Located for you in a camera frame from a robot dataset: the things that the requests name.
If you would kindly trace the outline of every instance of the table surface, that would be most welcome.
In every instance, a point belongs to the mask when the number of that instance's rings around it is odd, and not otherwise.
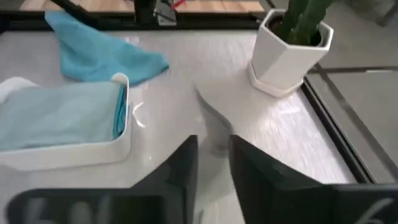
[[[298,90],[275,99],[250,85],[247,65],[256,32],[113,32],[149,51],[165,54],[170,69],[131,88],[132,148],[115,164],[22,173],[0,167],[0,206],[17,192],[37,187],[131,187],[173,153],[190,135],[200,145],[196,210],[235,197],[226,157],[203,144],[208,128],[195,96],[233,125],[236,134],[292,168],[323,183],[354,182],[346,164]],[[59,49],[51,32],[0,35],[0,82],[20,76],[42,86],[70,83],[59,70]],[[217,205],[231,205],[227,200]]]

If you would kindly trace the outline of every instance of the black frame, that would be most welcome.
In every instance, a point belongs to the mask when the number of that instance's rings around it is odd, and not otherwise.
[[[267,3],[271,8],[275,7],[272,0],[267,0]],[[134,21],[135,14],[133,12],[85,11],[84,14],[87,14],[89,17],[86,24],[89,23],[90,26],[99,30],[258,30],[259,21],[265,17],[266,13],[177,13],[176,26],[138,24]],[[24,11],[0,11],[0,33],[1,29],[9,31],[52,30],[44,19],[44,12]],[[310,70],[310,73],[326,74],[327,70],[329,69],[324,70],[320,65],[317,65],[314,69]],[[355,179],[359,183],[376,183],[363,161],[361,161],[355,152],[353,146],[347,140],[347,137],[336,124],[336,121],[327,110],[325,103],[320,98],[308,78],[304,79],[301,89],[320,118],[320,121],[327,130],[332,141],[335,143]]]

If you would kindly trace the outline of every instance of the blue towel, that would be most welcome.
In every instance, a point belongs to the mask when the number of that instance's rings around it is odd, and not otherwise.
[[[124,91],[96,82],[12,93],[0,103],[0,151],[112,141],[124,131]]]
[[[137,85],[168,69],[162,54],[146,52],[88,27],[64,11],[46,11],[45,20],[60,43],[61,73],[83,82],[109,81],[124,73]]]

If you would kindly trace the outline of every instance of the white flower pot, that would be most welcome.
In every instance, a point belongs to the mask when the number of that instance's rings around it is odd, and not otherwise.
[[[269,21],[283,15],[284,9],[272,9],[260,25],[249,63],[254,87],[275,97],[284,96],[303,83],[303,77],[328,51],[333,29],[321,22],[319,46],[290,45],[267,28]]]

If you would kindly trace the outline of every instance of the green plant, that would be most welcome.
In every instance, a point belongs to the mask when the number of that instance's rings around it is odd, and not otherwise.
[[[290,0],[282,22],[274,33],[289,44],[310,45],[326,9],[333,0]]]

